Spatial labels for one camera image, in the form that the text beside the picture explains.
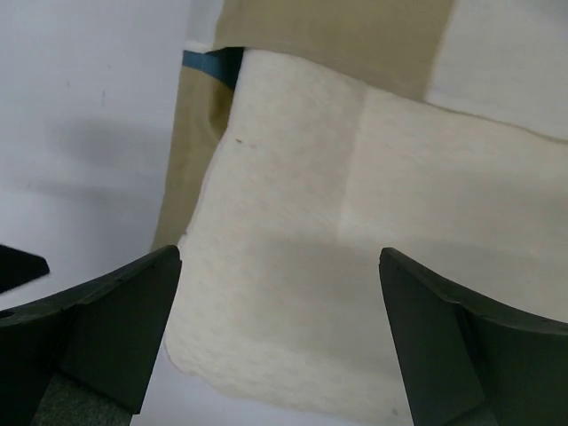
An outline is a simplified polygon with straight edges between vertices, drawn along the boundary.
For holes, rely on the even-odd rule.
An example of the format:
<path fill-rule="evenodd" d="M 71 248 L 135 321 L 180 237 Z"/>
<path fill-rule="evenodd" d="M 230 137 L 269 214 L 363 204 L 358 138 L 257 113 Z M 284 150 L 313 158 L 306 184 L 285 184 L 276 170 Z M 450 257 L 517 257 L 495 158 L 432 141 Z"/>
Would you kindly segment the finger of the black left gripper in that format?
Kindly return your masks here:
<path fill-rule="evenodd" d="M 41 256 L 5 245 L 1 246 L 0 252 L 1 293 L 48 274 L 48 264 Z"/>

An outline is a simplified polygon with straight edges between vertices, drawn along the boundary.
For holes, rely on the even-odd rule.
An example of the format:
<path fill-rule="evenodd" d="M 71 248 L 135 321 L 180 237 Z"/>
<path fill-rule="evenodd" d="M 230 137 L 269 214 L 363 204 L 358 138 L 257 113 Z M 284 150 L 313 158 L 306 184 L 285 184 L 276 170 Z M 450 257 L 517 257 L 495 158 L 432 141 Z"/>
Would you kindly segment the blue beige patchwork pillowcase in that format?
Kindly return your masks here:
<path fill-rule="evenodd" d="M 189 224 L 247 49 L 567 138 L 564 1 L 193 1 L 155 248 Z"/>

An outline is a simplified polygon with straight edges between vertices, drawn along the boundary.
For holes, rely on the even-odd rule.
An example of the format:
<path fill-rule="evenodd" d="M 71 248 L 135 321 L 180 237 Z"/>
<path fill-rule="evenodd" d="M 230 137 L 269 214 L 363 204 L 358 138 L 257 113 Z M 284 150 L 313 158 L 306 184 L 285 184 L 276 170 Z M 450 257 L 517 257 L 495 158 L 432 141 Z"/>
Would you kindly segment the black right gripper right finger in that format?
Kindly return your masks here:
<path fill-rule="evenodd" d="M 416 425 L 565 425 L 567 326 L 452 282 L 394 248 L 379 275 Z"/>

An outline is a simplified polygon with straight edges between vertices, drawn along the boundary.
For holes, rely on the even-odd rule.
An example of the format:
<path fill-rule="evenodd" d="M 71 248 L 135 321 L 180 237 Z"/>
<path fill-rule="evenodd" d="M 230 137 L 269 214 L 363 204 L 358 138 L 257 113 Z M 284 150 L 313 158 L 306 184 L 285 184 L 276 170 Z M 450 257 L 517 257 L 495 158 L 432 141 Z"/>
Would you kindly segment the cream and yellow pillow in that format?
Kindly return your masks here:
<path fill-rule="evenodd" d="M 180 242 L 171 361 L 235 397 L 408 425 L 385 247 L 566 321 L 566 145 L 247 51 Z"/>

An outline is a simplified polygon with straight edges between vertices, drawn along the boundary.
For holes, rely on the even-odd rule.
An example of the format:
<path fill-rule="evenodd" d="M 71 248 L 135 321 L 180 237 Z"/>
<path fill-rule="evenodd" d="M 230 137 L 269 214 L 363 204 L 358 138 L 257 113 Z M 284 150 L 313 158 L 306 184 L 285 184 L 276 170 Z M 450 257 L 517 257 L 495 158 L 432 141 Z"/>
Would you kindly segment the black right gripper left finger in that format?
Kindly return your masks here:
<path fill-rule="evenodd" d="M 170 245 L 3 310 L 2 424 L 129 424 L 143 406 L 181 266 Z"/>

